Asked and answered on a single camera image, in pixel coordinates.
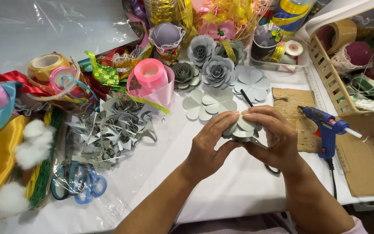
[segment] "lavender foam ball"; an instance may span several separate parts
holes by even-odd
[[[158,47],[172,45],[180,40],[180,33],[172,23],[161,23],[154,28],[152,40]]]

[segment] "white tablecloth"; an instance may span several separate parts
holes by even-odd
[[[324,86],[315,71],[327,111],[336,115]],[[309,90],[303,71],[293,75],[264,71],[276,88]],[[188,155],[192,138],[200,131],[203,122],[190,121],[181,106],[184,94],[178,95],[167,116],[154,119],[158,141],[145,140],[139,144],[133,157],[124,159],[119,168],[101,171],[107,178],[104,195],[86,205],[76,204],[73,198],[55,201],[49,195],[47,205],[35,211],[6,219],[2,233],[7,234],[77,234],[108,231],[135,208],[169,173]],[[248,108],[241,99],[234,97],[238,110]],[[260,105],[273,105],[272,94]],[[264,134],[259,140],[266,144]],[[221,139],[218,146],[226,140]],[[312,167],[320,181],[332,192],[332,181],[326,163],[316,154],[300,152]],[[374,197],[352,197],[342,170],[336,166],[335,180],[338,201],[341,204],[374,201]],[[225,164],[214,175],[203,180],[193,190],[181,210],[177,223],[222,219],[253,215],[286,209],[285,186],[282,175],[266,170],[263,163],[248,155],[245,149],[235,149]]]

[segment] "cardboard sheet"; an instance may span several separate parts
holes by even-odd
[[[273,107],[288,121],[295,124],[298,132],[298,150],[317,153],[321,147],[321,139],[313,133],[318,127],[313,121],[307,119],[298,108],[298,106],[315,107],[311,91],[272,88],[272,95],[274,98]]]
[[[340,162],[354,197],[374,195],[374,115],[342,117],[350,128],[363,135],[337,135]]]

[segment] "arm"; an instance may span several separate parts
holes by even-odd
[[[297,150],[295,127],[270,106],[244,111],[244,119],[264,126],[268,149],[244,143],[246,150],[263,163],[282,171],[288,209],[307,233],[340,234],[355,226],[351,216],[325,189]]]
[[[221,134],[239,119],[239,112],[224,112],[210,120],[193,139],[191,151],[148,197],[115,229],[114,234],[167,234],[194,187],[214,174],[240,143],[227,141],[214,150]]]

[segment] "blue glue gun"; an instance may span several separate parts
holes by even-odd
[[[318,126],[314,135],[321,138],[321,149],[318,152],[318,156],[323,159],[331,159],[334,157],[336,134],[342,135],[348,132],[361,138],[361,134],[351,130],[349,124],[343,120],[336,121],[334,116],[313,107],[298,107],[303,111],[308,119],[313,120]]]

